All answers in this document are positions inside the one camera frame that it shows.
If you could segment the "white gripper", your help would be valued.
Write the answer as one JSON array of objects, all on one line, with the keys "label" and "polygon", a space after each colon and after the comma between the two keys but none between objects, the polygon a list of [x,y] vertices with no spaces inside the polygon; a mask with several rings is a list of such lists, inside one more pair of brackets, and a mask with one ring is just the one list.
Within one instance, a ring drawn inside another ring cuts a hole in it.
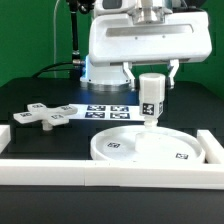
[{"label": "white gripper", "polygon": [[123,63],[132,90],[134,64],[168,63],[167,85],[174,88],[179,60],[204,61],[212,51],[206,12],[174,13],[162,24],[133,23],[128,14],[97,17],[90,29],[89,59],[94,65]]}]

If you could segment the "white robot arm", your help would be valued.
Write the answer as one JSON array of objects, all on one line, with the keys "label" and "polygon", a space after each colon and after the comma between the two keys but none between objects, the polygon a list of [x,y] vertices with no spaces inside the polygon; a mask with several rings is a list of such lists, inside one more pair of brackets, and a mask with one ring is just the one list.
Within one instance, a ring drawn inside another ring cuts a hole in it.
[{"label": "white robot arm", "polygon": [[168,85],[181,63],[204,61],[212,51],[206,11],[184,0],[96,0],[83,86],[133,89],[131,69],[168,66]]}]

